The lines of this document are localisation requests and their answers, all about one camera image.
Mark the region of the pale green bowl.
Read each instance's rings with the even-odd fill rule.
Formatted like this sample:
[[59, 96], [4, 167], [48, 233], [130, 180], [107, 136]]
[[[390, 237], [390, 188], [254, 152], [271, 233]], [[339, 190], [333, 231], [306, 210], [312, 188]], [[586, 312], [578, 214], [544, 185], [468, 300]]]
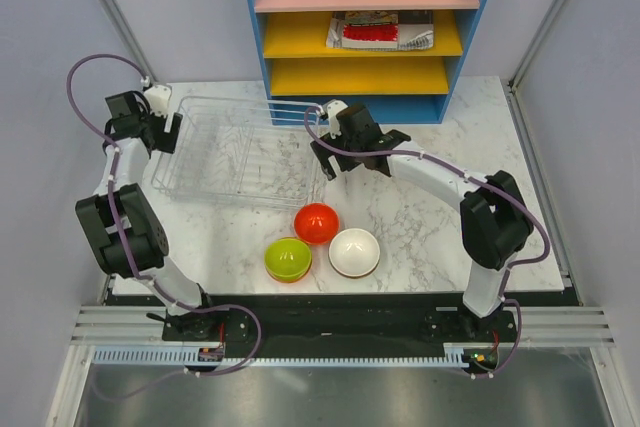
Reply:
[[357, 271], [357, 272], [349, 272], [349, 271], [340, 270], [340, 269], [334, 267], [334, 270], [336, 271], [336, 273], [338, 273], [340, 276], [348, 278], [348, 279], [360, 279], [360, 278], [367, 277], [367, 276], [371, 275], [373, 272], [375, 272], [376, 269], [377, 269], [377, 267], [373, 267], [373, 268], [368, 269], [368, 270]]

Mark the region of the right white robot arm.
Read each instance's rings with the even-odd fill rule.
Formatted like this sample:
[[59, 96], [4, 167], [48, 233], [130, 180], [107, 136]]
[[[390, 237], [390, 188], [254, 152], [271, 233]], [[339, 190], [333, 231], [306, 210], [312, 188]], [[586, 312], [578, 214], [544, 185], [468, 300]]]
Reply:
[[327, 180], [363, 166], [407, 181], [459, 214], [471, 270], [462, 297], [466, 309], [457, 324], [469, 340], [489, 334], [492, 315], [505, 302], [507, 272], [519, 263], [516, 256], [535, 226], [514, 177], [505, 171], [477, 176], [429, 154], [404, 132], [384, 132], [362, 104], [334, 101], [309, 107], [303, 125]]

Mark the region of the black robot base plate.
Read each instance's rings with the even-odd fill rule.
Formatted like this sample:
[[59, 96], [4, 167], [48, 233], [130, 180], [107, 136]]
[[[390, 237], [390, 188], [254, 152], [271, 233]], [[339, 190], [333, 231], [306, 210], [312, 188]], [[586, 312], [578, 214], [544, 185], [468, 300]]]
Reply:
[[436, 356], [447, 343], [506, 345], [512, 312], [473, 317], [459, 293], [218, 295], [215, 337], [244, 357]]

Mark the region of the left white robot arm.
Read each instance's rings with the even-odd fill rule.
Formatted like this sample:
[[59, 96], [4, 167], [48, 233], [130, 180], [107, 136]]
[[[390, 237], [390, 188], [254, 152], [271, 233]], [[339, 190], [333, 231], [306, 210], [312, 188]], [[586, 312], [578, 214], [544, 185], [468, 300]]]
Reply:
[[159, 320], [174, 337], [213, 339], [220, 318], [208, 309], [208, 294], [170, 259], [166, 232], [141, 187], [151, 154], [175, 152], [182, 116], [154, 112], [138, 91], [110, 96], [106, 104], [104, 174], [93, 195], [75, 206], [91, 251], [105, 274], [137, 281], [164, 304]]

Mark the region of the white bowl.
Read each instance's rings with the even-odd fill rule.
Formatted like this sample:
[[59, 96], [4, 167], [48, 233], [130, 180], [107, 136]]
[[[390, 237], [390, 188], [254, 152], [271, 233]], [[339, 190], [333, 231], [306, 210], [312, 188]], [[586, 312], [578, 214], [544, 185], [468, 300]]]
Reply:
[[381, 249], [377, 239], [368, 231], [349, 228], [339, 232], [328, 250], [331, 266], [357, 272], [378, 267]]

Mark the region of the clear wire dish rack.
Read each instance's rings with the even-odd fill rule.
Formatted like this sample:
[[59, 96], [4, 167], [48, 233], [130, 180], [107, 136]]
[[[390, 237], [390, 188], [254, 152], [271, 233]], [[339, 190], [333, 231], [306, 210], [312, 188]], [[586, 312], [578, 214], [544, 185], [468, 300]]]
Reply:
[[307, 132], [310, 102], [186, 96], [175, 152], [162, 154], [151, 186], [176, 201], [296, 210], [312, 201], [319, 174]]

